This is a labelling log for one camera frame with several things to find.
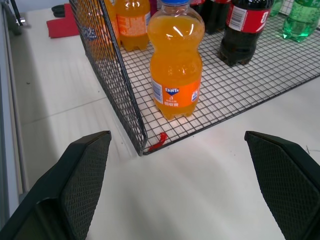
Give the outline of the red plastic tie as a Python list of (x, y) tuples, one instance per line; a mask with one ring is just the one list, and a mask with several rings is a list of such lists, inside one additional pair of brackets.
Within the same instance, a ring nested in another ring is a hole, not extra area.
[(168, 135), (165, 132), (161, 132), (159, 134), (159, 136), (160, 136), (159, 141), (156, 144), (149, 147), (149, 149), (148, 149), (149, 152), (152, 152), (152, 151), (157, 150), (158, 148), (162, 147), (168, 138)]

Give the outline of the dark cola bottle red label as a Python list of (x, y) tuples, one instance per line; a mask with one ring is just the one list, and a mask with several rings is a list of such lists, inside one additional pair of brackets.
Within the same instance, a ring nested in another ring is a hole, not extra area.
[(250, 62), (273, 3), (274, 0), (231, 0), (218, 52), (228, 66)]
[(221, 32), (225, 28), (226, 18), (229, 6), (232, 0), (208, 0), (208, 20), (205, 24), (205, 30), (212, 35)]
[(190, 7), (194, 9), (199, 15), (202, 14), (206, 0), (190, 0)]

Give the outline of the green Sprite soda bottle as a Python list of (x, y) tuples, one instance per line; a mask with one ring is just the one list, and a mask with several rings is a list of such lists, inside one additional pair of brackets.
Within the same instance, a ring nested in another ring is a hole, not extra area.
[(270, 17), (276, 16), (280, 12), (283, 6), (283, 3), (284, 3), (284, 0), (274, 0), (272, 8), (270, 9), (269, 16)]
[(294, 0), (283, 24), (283, 38), (302, 42), (317, 28), (320, 21), (320, 0)]

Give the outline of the black round object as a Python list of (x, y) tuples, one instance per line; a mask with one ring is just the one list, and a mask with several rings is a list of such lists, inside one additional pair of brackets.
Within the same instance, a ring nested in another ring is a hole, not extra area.
[(64, 18), (65, 17), (65, 6), (63, 4), (53, 6), (51, 8), (51, 11), (56, 18)]

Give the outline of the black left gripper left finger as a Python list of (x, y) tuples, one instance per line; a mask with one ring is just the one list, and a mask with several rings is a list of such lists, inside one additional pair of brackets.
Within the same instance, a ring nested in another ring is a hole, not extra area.
[(0, 240), (86, 240), (111, 140), (110, 131), (100, 131), (70, 143), (0, 230)]

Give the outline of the orange Fanta soda bottle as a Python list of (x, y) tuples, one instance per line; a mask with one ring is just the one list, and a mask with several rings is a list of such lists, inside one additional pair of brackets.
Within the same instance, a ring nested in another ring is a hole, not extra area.
[(147, 26), (151, 18), (149, 0), (116, 0), (120, 41), (126, 51), (144, 50), (149, 44)]
[(110, 0), (103, 0), (112, 28), (113, 28), (113, 32), (115, 34), (115, 38), (117, 41), (118, 46), (121, 46), (121, 40), (120, 40), (120, 34), (119, 34), (119, 28), (118, 28), (118, 21), (117, 21), (117, 15), (116, 15), (116, 8), (115, 6), (112, 4), (112, 2)]
[(147, 34), (153, 100), (163, 117), (192, 115), (200, 96), (203, 62), (199, 45), (205, 34), (202, 17), (189, 0), (162, 0)]

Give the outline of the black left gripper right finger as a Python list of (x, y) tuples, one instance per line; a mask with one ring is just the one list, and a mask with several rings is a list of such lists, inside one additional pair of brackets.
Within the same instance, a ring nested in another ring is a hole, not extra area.
[(246, 131), (262, 196), (285, 240), (320, 240), (320, 165), (298, 144)]

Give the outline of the red cloth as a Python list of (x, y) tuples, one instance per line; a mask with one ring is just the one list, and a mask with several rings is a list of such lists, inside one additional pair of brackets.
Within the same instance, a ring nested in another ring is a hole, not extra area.
[(70, 3), (64, 4), (65, 17), (55, 17), (46, 22), (48, 36), (51, 39), (78, 36), (79, 30)]

